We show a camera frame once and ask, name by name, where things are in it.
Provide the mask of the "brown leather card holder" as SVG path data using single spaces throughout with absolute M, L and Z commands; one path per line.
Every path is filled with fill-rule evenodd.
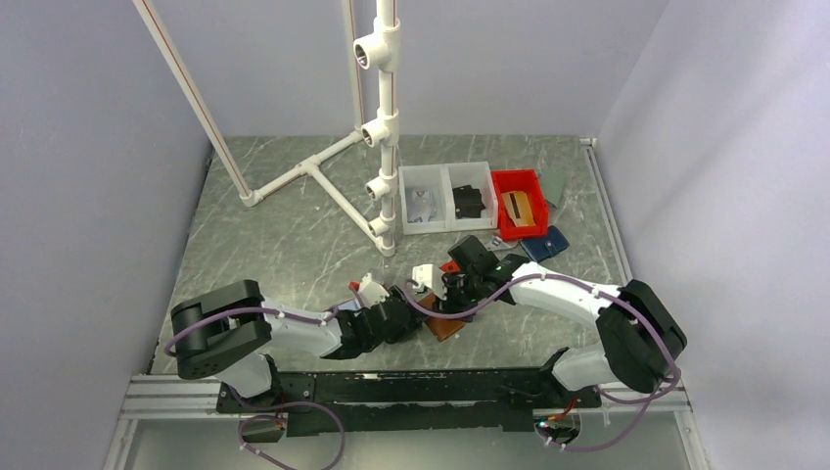
M 418 304 L 424 308 L 432 308 L 437 297 L 434 294 L 429 294 L 418 301 Z M 426 327 L 435 336 L 439 343 L 442 343 L 454 337 L 467 324 L 461 319 L 441 319 L 425 315 L 424 321 Z

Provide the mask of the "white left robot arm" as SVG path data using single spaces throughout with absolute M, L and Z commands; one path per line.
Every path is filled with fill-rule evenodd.
M 348 360 L 382 344 L 400 343 L 423 316 L 395 287 L 364 277 L 349 285 L 352 298 L 322 311 L 291 307 L 262 294 L 244 279 L 176 305 L 169 318 L 172 338 L 165 355 L 184 380 L 214 377 L 255 410 L 273 408 L 281 397 L 276 361 L 265 347 Z

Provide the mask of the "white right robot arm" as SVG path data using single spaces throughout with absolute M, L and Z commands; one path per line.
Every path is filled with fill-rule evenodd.
M 538 384 L 548 404 L 562 406 L 576 391 L 612 382 L 653 394 L 675 381 L 687 337 L 647 283 L 582 281 L 521 255 L 499 258 L 475 236 L 456 243 L 448 255 L 458 269 L 442 278 L 437 312 L 463 318 L 501 301 L 562 315 L 597 334 L 597 343 L 563 348 L 544 363 Z

